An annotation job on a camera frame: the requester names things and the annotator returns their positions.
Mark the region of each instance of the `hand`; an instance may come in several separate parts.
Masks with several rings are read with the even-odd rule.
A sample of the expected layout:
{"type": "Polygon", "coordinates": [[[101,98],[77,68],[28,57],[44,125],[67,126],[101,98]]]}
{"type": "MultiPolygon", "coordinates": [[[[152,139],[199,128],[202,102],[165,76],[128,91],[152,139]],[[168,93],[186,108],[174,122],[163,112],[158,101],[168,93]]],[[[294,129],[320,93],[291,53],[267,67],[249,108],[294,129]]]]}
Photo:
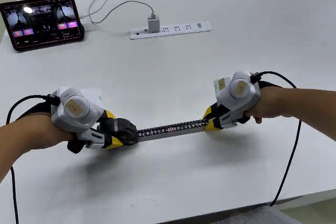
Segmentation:
{"type": "Polygon", "coordinates": [[[262,122],[262,118],[275,118],[283,115],[282,97],[285,90],[278,87],[263,88],[259,102],[246,111],[245,115],[253,116],[258,124],[262,122]]]}
{"type": "Polygon", "coordinates": [[[48,114],[27,115],[13,124],[15,123],[20,124],[20,130],[27,134],[23,143],[25,152],[49,148],[76,137],[74,133],[62,131],[55,127],[48,114]]]}

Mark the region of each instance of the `tablet screen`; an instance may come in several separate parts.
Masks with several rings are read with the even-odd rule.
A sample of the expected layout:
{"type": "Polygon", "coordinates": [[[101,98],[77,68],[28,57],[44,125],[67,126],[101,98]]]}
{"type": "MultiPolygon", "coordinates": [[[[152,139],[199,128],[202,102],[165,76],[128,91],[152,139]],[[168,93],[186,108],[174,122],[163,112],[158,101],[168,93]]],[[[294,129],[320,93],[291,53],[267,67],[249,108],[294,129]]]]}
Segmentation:
{"type": "Polygon", "coordinates": [[[17,48],[81,37],[72,0],[32,0],[2,7],[17,48]]]}

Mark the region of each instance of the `tablet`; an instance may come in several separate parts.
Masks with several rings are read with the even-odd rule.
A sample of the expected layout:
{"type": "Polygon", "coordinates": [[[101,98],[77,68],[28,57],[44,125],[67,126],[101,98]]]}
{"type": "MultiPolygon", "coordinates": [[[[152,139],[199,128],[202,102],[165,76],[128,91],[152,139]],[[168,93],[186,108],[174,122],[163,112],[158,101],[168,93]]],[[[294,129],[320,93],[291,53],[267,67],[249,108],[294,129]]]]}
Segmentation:
{"type": "Polygon", "coordinates": [[[0,4],[17,51],[84,39],[75,0],[23,0],[0,4]]]}

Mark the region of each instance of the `black cable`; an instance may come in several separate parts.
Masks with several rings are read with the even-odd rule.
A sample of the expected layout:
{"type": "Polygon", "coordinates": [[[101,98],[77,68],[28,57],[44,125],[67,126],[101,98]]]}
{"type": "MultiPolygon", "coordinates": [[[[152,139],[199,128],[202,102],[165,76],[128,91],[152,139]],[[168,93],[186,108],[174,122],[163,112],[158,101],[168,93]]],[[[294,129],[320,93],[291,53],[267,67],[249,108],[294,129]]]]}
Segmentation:
{"type": "MultiPolygon", "coordinates": [[[[9,110],[8,115],[7,115],[7,120],[6,120],[6,124],[9,124],[11,121],[11,116],[12,116],[12,112],[14,111],[14,109],[22,102],[32,99],[32,98],[42,98],[44,100],[47,99],[46,95],[29,95],[27,97],[22,98],[21,100],[17,101],[9,110]]],[[[15,172],[14,172],[14,168],[13,166],[10,168],[11,174],[12,174],[12,188],[13,188],[13,204],[14,204],[14,213],[15,213],[15,223],[19,224],[19,214],[18,214],[18,210],[17,210],[17,201],[16,201],[16,186],[15,186],[15,172]]]]}
{"type": "MultiPolygon", "coordinates": [[[[256,74],[257,79],[261,78],[261,76],[263,76],[264,74],[273,74],[273,75],[275,75],[275,76],[278,76],[278,77],[280,77],[281,79],[287,81],[293,88],[296,89],[296,86],[294,85],[294,83],[292,83],[290,80],[288,80],[288,79],[287,79],[286,77],[284,77],[283,75],[281,75],[281,74],[279,74],[279,73],[276,73],[276,72],[273,72],[273,71],[265,71],[265,72],[257,73],[257,74],[256,74]]],[[[300,136],[300,130],[301,130],[301,124],[302,124],[302,121],[299,120],[299,125],[298,125],[298,129],[297,129],[297,131],[296,131],[296,138],[295,138],[295,142],[294,142],[293,150],[292,150],[292,153],[290,154],[290,157],[289,157],[289,160],[288,160],[288,164],[287,164],[287,167],[286,167],[285,174],[284,174],[284,176],[283,176],[283,178],[282,178],[282,181],[281,181],[281,184],[280,184],[280,186],[279,186],[278,192],[277,192],[277,194],[276,194],[274,200],[273,200],[272,203],[270,204],[270,206],[273,206],[273,205],[277,202],[277,200],[278,200],[278,198],[279,198],[279,195],[280,195],[280,193],[281,193],[281,190],[282,190],[282,188],[283,188],[283,186],[284,186],[284,183],[285,183],[285,180],[286,180],[286,178],[287,178],[288,171],[289,171],[289,167],[290,167],[290,165],[291,165],[291,163],[292,163],[292,160],[293,160],[293,157],[294,157],[294,153],[295,153],[295,151],[296,151],[296,147],[297,147],[297,145],[298,145],[299,136],[300,136]]]]}

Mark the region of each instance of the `electrical outlet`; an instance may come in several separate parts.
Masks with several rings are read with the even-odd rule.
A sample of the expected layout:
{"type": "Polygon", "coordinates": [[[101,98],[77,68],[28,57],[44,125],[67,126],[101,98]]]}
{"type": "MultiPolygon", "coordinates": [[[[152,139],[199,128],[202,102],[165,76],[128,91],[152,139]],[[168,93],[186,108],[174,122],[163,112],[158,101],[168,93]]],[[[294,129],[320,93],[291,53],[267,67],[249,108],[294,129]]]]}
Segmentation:
{"type": "Polygon", "coordinates": [[[158,33],[150,33],[148,32],[148,27],[144,27],[141,29],[131,30],[130,39],[144,39],[178,34],[201,33],[211,30],[212,28],[209,21],[161,26],[158,33]]]}

